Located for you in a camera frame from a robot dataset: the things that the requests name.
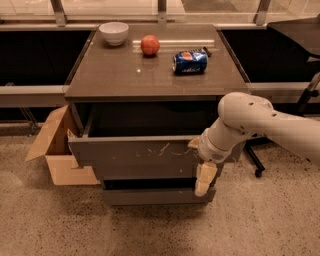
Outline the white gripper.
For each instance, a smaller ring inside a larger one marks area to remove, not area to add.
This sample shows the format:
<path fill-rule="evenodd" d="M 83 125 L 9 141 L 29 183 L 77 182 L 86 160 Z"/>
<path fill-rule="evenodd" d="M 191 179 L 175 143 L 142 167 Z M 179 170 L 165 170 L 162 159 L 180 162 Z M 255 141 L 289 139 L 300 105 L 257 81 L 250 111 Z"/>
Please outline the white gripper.
<path fill-rule="evenodd" d="M 239 142 L 240 132 L 235 129 L 226 128 L 217 130 L 207 128 L 200 138 L 195 137 L 188 143 L 188 147 L 197 149 L 199 157 L 203 161 L 206 161 L 197 166 L 196 196 L 202 197 L 208 192 L 210 184 L 218 171 L 215 164 L 224 162 Z"/>

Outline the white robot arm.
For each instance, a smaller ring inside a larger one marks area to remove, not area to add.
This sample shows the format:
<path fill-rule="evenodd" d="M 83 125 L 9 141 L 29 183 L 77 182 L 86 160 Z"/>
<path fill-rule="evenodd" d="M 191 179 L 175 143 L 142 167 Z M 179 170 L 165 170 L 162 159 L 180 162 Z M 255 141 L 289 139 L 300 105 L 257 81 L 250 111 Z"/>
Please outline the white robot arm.
<path fill-rule="evenodd" d="M 276 111 L 271 102 L 242 92 L 229 93 L 218 104 L 218 118 L 188 146 L 203 160 L 197 166 L 195 195 L 204 196 L 223 162 L 239 143 L 258 134 L 320 165 L 320 122 Z"/>

